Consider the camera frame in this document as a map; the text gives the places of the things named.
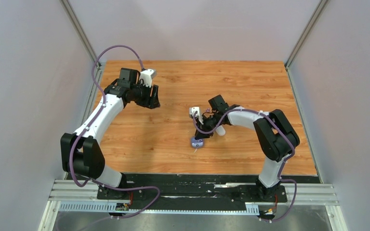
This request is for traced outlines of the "purple earbud charging case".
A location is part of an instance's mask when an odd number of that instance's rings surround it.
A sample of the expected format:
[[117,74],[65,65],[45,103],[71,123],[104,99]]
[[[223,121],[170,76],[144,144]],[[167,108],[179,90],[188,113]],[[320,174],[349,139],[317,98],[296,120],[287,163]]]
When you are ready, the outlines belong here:
[[194,149],[200,149],[204,147],[204,140],[203,139],[196,139],[195,137],[192,137],[190,139],[191,147]]

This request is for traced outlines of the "white earbud charging case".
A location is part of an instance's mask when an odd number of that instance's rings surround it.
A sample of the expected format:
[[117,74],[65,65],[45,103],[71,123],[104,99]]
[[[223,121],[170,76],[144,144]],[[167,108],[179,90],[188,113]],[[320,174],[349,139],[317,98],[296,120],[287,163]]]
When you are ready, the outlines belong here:
[[219,135],[219,136],[224,136],[226,134],[226,130],[224,129],[223,126],[219,126],[215,132]]

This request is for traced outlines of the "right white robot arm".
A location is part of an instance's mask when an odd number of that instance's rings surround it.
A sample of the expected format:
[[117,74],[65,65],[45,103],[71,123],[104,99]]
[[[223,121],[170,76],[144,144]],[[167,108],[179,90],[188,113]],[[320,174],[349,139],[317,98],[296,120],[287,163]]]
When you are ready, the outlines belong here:
[[229,105],[221,95],[209,100],[210,110],[202,112],[199,107],[189,108],[189,116],[196,129],[192,139],[195,148],[201,147],[203,139],[214,133],[225,135],[224,125],[251,129],[257,135],[265,154],[264,166],[258,177],[257,197],[268,201],[275,195],[275,186],[281,179],[283,168],[295,155],[300,138],[291,123],[279,109],[271,112],[255,111],[241,105]]

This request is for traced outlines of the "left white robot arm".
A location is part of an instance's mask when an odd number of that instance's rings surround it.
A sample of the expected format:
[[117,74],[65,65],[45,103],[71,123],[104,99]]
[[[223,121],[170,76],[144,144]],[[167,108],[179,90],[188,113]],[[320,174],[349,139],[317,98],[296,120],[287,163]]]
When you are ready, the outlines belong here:
[[110,193],[117,199],[128,194],[126,176],[106,165],[100,143],[111,122],[130,102],[148,109],[160,107],[159,87],[152,83],[156,76],[155,69],[120,70],[119,78],[105,88],[104,97],[89,118],[73,133],[62,135],[60,146],[65,172],[110,186]]

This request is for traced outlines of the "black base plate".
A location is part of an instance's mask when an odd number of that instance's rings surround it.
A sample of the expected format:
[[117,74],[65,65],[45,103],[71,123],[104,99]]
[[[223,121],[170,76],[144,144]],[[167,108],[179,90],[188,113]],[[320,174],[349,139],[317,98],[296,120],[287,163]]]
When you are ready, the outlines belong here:
[[126,174],[125,188],[139,188],[119,192],[100,186],[97,199],[127,200],[132,209],[144,208],[157,195],[150,209],[166,210],[224,210],[241,211],[246,202],[274,205],[287,202],[284,186],[264,190],[256,186],[257,175],[206,175],[206,174]]

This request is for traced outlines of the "aluminium frame rail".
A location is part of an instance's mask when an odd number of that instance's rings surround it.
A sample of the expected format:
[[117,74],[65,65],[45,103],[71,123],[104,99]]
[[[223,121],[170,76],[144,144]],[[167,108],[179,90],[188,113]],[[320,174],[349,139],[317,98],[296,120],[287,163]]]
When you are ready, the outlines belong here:
[[155,214],[203,214],[259,216],[276,213],[285,205],[288,212],[300,206],[323,206],[333,230],[345,231],[347,226],[335,190],[330,184],[287,183],[281,184],[267,198],[254,193],[254,183],[215,184],[182,182],[169,186],[166,182],[160,193],[144,187],[119,195],[116,192],[88,183],[78,187],[71,180],[56,180],[52,187],[39,230],[50,231],[60,211]]

